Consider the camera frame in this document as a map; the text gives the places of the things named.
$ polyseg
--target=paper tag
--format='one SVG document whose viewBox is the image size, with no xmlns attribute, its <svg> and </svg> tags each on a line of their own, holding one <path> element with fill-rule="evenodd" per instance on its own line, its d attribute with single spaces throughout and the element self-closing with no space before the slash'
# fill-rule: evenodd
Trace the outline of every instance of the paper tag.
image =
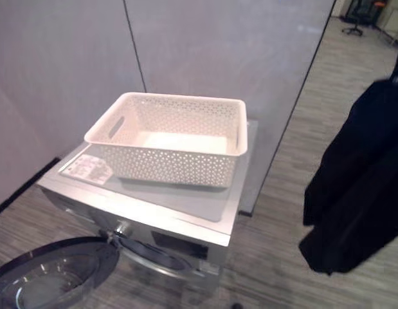
<svg viewBox="0 0 398 309">
<path fill-rule="evenodd" d="M 199 268 L 202 272 L 207 272 L 209 274 L 218 275 L 220 272 L 220 266 L 216 264 L 212 264 L 206 261 L 200 260 Z"/>
<path fill-rule="evenodd" d="M 82 154 L 67 166 L 62 174 L 103 185 L 113 175 L 113 170 L 106 164 L 105 160 Z"/>
</svg>

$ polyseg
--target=black coat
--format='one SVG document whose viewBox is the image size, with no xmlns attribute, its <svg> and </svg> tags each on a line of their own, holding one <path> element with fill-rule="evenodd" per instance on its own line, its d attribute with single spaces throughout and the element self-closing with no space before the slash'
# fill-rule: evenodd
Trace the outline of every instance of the black coat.
<svg viewBox="0 0 398 309">
<path fill-rule="evenodd" d="M 398 236 L 398 61 L 354 103 L 305 192 L 300 243 L 317 272 L 348 272 Z"/>
</svg>

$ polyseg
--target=silver washing machine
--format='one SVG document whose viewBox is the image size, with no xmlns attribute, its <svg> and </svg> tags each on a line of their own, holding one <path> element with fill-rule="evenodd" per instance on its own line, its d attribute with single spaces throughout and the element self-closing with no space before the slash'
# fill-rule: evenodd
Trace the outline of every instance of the silver washing machine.
<svg viewBox="0 0 398 309">
<path fill-rule="evenodd" d="M 248 152 L 227 189 L 119 179 L 97 160 L 95 147 L 82 144 L 38 184 L 56 207 L 97 237 L 50 243 L 3 265 L 0 308 L 82 308 L 114 271 L 120 254 L 151 272 L 214 291 L 256 132 L 257 123 L 250 121 Z"/>
</svg>

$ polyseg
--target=laundry basket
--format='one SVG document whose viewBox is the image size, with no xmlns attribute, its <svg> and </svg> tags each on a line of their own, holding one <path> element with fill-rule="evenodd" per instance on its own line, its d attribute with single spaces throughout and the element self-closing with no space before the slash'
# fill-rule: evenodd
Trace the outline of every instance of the laundry basket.
<svg viewBox="0 0 398 309">
<path fill-rule="evenodd" d="M 86 133 L 122 178 L 228 187 L 247 151 L 246 106 L 226 98 L 124 93 Z"/>
</svg>

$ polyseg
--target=wood-grain floor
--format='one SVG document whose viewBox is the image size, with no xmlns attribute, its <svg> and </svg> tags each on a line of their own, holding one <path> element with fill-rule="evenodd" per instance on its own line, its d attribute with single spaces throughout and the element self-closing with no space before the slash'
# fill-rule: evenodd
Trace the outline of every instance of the wood-grain floor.
<svg viewBox="0 0 398 309">
<path fill-rule="evenodd" d="M 150 276 L 122 259 L 91 296 L 88 308 L 398 308 L 398 239 L 346 274 L 310 271 L 298 251 L 303 190 L 355 99 L 388 75 L 397 50 L 365 29 L 349 37 L 330 21 L 316 61 L 257 201 L 252 218 L 239 217 L 221 286 L 196 303 L 193 291 Z M 49 242 L 89 235 L 32 187 L 0 215 L 0 265 Z"/>
</svg>

